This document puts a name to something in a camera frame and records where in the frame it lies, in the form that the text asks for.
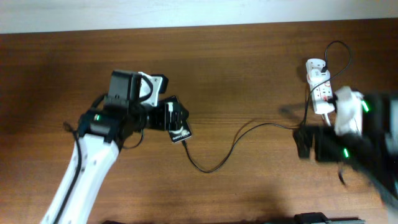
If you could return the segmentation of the black smartphone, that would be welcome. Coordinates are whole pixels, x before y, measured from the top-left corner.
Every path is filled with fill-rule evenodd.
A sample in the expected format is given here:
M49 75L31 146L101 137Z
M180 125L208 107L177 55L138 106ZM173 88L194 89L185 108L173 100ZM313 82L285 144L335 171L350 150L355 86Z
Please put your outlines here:
M192 136L189 124L184 121L182 127L176 131L169 131L170 139L173 143L184 141Z

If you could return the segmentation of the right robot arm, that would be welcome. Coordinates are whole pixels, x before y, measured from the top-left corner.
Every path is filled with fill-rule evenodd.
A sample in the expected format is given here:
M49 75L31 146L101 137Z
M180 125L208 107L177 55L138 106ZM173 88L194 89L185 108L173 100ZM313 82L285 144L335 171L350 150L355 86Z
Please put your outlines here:
M362 131L337 135L332 127L301 125L293 132L301 159L315 148L317 162L336 162L363 173L382 201L397 209L397 93L364 96Z

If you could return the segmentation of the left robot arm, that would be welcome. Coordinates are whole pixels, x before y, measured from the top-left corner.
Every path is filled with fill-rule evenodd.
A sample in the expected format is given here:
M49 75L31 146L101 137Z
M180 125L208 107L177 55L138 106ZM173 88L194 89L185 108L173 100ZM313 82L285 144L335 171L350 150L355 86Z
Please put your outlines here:
M162 74L115 70L109 90L80 116L72 157L42 223L86 223L106 174L124 142L145 129L167 131L172 142L190 138L188 111L174 96L160 100L168 78Z

